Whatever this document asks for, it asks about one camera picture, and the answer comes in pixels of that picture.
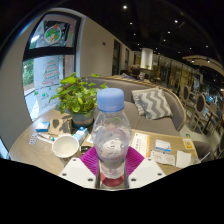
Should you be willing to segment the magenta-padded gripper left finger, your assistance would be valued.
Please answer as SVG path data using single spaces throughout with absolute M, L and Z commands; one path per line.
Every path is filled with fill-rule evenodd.
M 95 189 L 99 175 L 99 160 L 94 147 L 80 158 L 73 157 L 59 176 L 78 186 Z

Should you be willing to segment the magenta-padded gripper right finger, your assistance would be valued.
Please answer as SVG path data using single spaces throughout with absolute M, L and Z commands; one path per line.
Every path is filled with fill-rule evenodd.
M 165 177 L 165 173 L 151 158 L 143 157 L 130 147 L 126 156 L 126 183 L 129 189 L 140 188 Z

